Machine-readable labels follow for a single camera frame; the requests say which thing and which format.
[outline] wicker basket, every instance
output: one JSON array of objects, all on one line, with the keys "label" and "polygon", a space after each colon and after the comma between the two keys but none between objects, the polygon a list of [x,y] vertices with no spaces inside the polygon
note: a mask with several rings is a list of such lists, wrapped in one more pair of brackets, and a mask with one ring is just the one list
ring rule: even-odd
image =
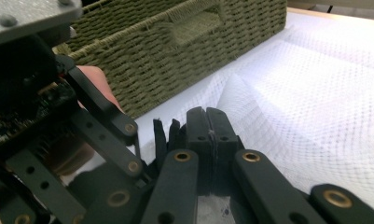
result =
[{"label": "wicker basket", "polygon": [[133,118],[224,66],[285,25],[285,0],[102,0],[57,47],[101,67]]}]

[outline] robotic hand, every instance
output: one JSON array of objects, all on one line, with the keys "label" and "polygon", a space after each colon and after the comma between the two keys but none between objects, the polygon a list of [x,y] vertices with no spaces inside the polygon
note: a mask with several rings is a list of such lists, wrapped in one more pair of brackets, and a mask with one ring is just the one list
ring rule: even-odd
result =
[{"label": "robotic hand", "polygon": [[[189,110],[169,142],[155,120],[156,160],[147,166],[137,125],[103,72],[50,49],[80,15],[77,0],[0,1],[1,223],[192,224],[198,195],[209,194],[230,196],[236,223],[374,223],[374,211],[346,189],[298,192],[265,155],[244,149],[217,109]],[[59,175],[93,148],[106,162],[64,185]]]}]

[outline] white netting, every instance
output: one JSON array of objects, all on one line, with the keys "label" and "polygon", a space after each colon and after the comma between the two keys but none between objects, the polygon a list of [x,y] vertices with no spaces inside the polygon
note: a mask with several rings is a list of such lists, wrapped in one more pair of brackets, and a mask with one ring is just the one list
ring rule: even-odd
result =
[{"label": "white netting", "polygon": [[[217,107],[296,188],[335,184],[374,208],[374,35],[351,28],[281,32],[215,73],[174,118],[185,123],[190,108]],[[168,130],[171,121],[163,122]],[[201,222],[230,221],[224,201],[212,222],[210,203],[200,202]]]}]

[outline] screw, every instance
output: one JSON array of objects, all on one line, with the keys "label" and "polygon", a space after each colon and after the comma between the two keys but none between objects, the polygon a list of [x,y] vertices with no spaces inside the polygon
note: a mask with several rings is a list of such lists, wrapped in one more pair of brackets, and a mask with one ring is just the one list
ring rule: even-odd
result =
[{"label": "screw", "polygon": [[135,127],[132,124],[125,125],[125,130],[128,133],[134,133],[136,131]]},{"label": "screw", "polygon": [[18,21],[12,15],[3,14],[0,16],[0,24],[4,27],[12,27],[18,24]]},{"label": "screw", "polygon": [[129,162],[128,168],[129,168],[129,170],[132,171],[132,172],[136,172],[136,171],[138,171],[138,169],[139,169],[138,164],[137,164],[136,161],[131,161],[131,162]]},{"label": "screw", "polygon": [[30,217],[26,214],[19,215],[15,219],[15,224],[30,224],[31,220]]}]

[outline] human hand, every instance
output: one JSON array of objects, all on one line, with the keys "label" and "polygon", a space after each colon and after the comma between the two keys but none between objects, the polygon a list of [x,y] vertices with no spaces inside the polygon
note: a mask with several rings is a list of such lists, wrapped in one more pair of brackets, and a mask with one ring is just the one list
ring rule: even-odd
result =
[{"label": "human hand", "polygon": [[[94,84],[103,96],[122,111],[115,96],[112,94],[104,72],[94,66],[79,66],[82,73]],[[64,137],[49,151],[47,165],[57,175],[70,175],[85,164],[94,155],[94,150],[76,136]]]}]

